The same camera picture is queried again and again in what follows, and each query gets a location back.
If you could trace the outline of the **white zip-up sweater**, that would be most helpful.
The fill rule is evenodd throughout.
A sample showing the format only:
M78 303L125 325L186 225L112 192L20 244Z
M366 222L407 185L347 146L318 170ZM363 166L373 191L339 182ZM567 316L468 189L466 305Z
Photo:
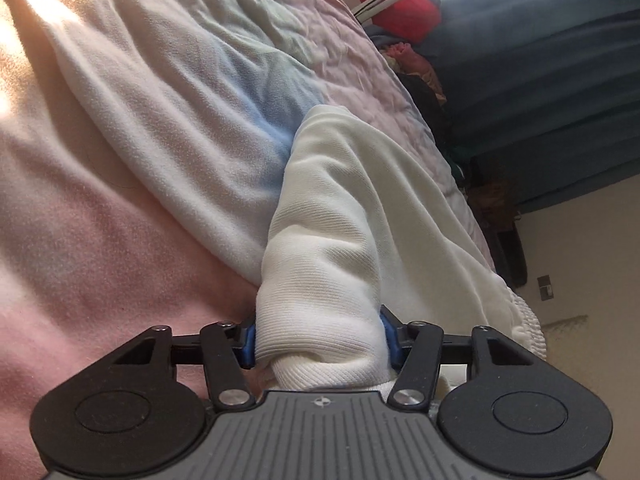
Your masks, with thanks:
M296 133L262 259L262 384L389 393L382 308L454 335L487 325L547 352L538 318L433 178L380 130L318 105Z

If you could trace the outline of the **pile of clothes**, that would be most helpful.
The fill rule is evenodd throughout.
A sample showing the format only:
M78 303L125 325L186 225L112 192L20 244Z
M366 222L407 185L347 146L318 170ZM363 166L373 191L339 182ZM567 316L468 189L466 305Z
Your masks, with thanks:
M477 187L469 168L452 152L452 127L446 113L447 98L434 67L408 42L378 47L385 61L408 91L434 142L451 169L457 186L469 200L477 200Z

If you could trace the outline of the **pink pastel bed blanket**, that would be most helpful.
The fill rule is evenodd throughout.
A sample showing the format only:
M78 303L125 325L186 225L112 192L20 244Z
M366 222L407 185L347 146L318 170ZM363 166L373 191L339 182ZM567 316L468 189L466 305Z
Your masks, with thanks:
M153 324L254 306L295 133L344 106L486 242L431 131L343 0L1 0L1 474L32 408Z

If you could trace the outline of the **teal curtain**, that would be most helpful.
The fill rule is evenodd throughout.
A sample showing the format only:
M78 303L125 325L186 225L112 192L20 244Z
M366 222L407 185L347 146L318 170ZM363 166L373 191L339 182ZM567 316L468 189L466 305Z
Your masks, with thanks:
M442 0L452 149L532 212L639 171L639 0Z

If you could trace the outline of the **red garment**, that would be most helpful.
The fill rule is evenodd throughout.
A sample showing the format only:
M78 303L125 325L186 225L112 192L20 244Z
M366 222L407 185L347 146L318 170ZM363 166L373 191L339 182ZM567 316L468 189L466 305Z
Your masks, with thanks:
M366 19L366 23L413 44L423 40L441 21L439 0L399 0Z

